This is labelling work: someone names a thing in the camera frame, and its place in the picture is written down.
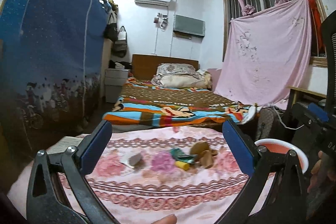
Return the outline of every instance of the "pink sheet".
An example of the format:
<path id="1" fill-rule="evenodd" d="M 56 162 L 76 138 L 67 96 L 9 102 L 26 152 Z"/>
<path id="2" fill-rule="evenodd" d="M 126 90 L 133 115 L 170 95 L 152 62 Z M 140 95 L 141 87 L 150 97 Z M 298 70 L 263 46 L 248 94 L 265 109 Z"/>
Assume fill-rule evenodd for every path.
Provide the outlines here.
<path id="1" fill-rule="evenodd" d="M 278 103 L 285 109 L 286 87 L 303 81 L 310 46 L 308 0 L 292 0 L 231 20 L 215 93 L 243 104 Z"/>
<path id="2" fill-rule="evenodd" d="M 219 153 L 212 168 L 184 171 L 164 160 L 171 148 L 189 152 L 199 140 L 206 140 Z M 133 170 L 120 163 L 120 157 L 129 151 L 142 153 L 144 168 Z M 8 194 L 24 216 L 30 171 L 31 166 L 25 168 Z M 65 176 L 60 178 L 72 207 L 81 212 Z M 113 134 L 95 170 L 86 177 L 107 209 L 125 224 L 149 224 L 169 214 L 177 216 L 178 224 L 212 224 L 247 178 L 221 133 L 186 126 Z M 272 180 L 268 179 L 252 213 L 261 209 Z"/>

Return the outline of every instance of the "wooden headboard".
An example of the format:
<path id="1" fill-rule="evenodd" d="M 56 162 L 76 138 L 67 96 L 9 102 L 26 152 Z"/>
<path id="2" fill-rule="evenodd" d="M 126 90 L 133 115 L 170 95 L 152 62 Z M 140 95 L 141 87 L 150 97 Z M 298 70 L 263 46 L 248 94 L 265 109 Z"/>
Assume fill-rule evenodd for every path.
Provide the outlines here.
<path id="1" fill-rule="evenodd" d="M 151 80 L 162 63 L 189 64 L 198 70 L 198 61 L 166 56 L 133 54 L 132 73 L 139 80 Z"/>

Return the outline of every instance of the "handbag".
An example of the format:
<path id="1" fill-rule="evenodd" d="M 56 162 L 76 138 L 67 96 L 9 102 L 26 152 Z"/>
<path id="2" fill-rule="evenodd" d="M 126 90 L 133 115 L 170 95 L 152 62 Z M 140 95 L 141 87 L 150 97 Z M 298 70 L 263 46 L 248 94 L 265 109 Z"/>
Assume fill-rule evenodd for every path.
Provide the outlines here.
<path id="1" fill-rule="evenodd" d="M 257 132 L 254 141 L 265 138 L 283 138 L 280 130 L 282 125 L 277 112 L 280 117 L 283 116 L 283 111 L 281 109 L 275 110 L 273 107 L 264 107 L 260 110 Z"/>
<path id="2" fill-rule="evenodd" d="M 127 53 L 127 33 L 124 26 L 121 26 L 118 32 L 118 40 L 113 43 L 111 54 L 120 58 L 125 57 Z"/>
<path id="3" fill-rule="evenodd" d="M 111 12 L 109 22 L 104 30 L 104 38 L 115 42 L 118 40 L 118 26 L 117 26 L 117 17 L 114 11 Z"/>

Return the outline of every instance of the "clothes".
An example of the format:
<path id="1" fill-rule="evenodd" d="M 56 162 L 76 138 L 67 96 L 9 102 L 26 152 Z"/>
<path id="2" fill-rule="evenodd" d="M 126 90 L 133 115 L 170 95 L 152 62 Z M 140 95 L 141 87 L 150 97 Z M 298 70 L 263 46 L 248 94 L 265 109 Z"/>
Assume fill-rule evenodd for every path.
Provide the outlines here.
<path id="1" fill-rule="evenodd" d="M 316 5 L 316 0 L 308 0 L 309 7 L 313 16 L 312 32 L 315 33 L 314 28 L 316 28 L 316 39 L 319 51 L 323 48 L 322 32 L 321 32 L 321 15 Z"/>
<path id="2" fill-rule="evenodd" d="M 116 68 L 116 63 L 113 60 L 109 61 L 109 69 L 115 69 Z"/>
<path id="3" fill-rule="evenodd" d="M 132 69 L 132 65 L 130 62 L 126 62 L 126 61 L 120 61 L 120 64 L 125 66 L 125 69 Z"/>

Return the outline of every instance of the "wooden window frame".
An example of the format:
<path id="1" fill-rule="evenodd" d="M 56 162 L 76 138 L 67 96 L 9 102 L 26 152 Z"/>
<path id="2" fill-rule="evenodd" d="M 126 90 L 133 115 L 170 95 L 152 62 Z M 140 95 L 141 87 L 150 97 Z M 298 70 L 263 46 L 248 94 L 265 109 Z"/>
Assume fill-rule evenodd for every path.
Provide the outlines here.
<path id="1" fill-rule="evenodd" d="M 228 9 L 227 9 L 228 3 L 227 3 L 227 0 L 223 0 L 223 1 L 224 1 L 224 47 L 223 47 L 223 61 L 224 61 L 227 40 L 228 40 L 229 21 L 227 18 L 228 17 Z M 323 8 L 322 0 L 315 0 L 315 1 L 317 4 L 317 8 L 319 10 L 320 16 L 321 16 L 321 21 L 323 22 L 327 18 L 327 15 Z M 327 68 L 327 58 L 311 56 L 309 65 L 314 66 L 314 67 Z"/>

